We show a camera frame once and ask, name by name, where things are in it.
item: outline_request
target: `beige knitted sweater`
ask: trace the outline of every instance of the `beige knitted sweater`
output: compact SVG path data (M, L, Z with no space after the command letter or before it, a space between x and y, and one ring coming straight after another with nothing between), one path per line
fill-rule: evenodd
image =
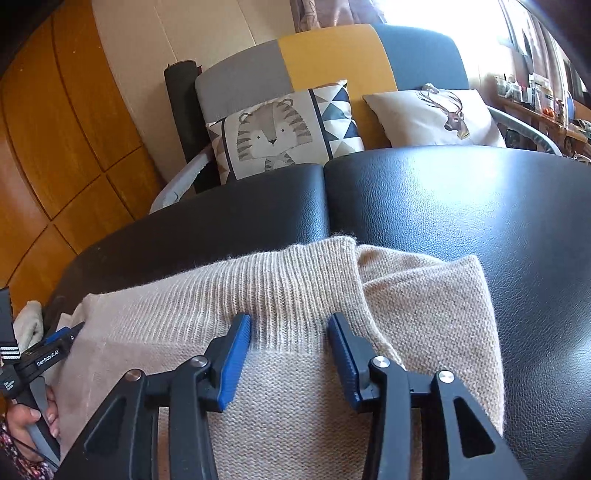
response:
M125 371L174 369L237 312L254 326L234 402L210 414L221 479L361 478L370 415L343 397L325 333L334 312L406 369L456 372L502 430L501 355L478 259L448 263L341 236L87 296L61 320L86 321L53 382L63 452ZM163 412L165 477L166 421Z

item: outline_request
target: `human hand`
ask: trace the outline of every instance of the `human hand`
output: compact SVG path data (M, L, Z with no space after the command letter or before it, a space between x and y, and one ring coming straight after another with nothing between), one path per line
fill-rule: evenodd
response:
M46 412L47 423L49 425L49 431L54 438L57 438L60 434L60 425L56 404L56 396L53 393L51 387L47 387L47 402L49 406ZM20 404L9 404L8 412L6 413L6 421L10 430L10 435L15 437L20 442L35 448L35 443L31 439L27 427L35 424L41 418L41 412L33 410L25 405ZM14 442L19 451L23 456L32 461L40 462L43 460L35 452L29 450L18 442Z

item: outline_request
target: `pillow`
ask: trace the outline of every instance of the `pillow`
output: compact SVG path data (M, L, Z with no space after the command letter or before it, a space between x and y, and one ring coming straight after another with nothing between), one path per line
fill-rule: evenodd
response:
M364 95L393 147L488 145L506 147L476 90L437 90Z
M363 151L347 80L289 93L207 124L222 184Z

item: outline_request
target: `sweater sleeve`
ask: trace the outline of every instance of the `sweater sleeve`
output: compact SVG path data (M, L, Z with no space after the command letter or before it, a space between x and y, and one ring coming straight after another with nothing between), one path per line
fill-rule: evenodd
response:
M8 436L6 419L0 420L0 450L10 459L23 480L51 480L53 472L45 462L27 460Z

